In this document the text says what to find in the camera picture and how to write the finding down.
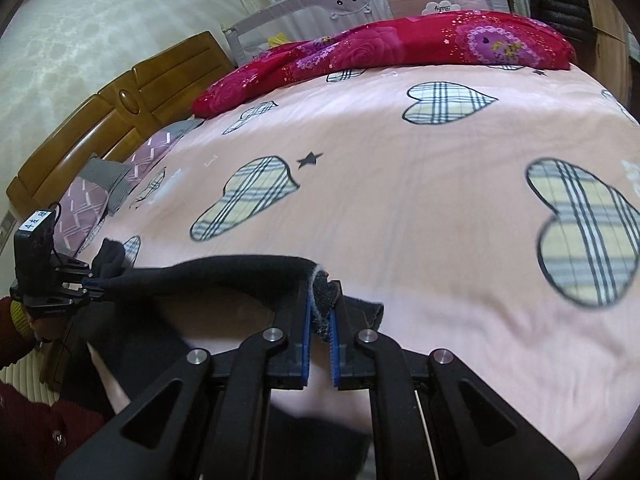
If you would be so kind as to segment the operator left hand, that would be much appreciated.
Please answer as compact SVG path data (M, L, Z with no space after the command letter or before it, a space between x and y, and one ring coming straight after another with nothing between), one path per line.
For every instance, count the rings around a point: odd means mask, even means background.
M29 325L38 339L50 342L61 338L68 325L67 318L31 318Z

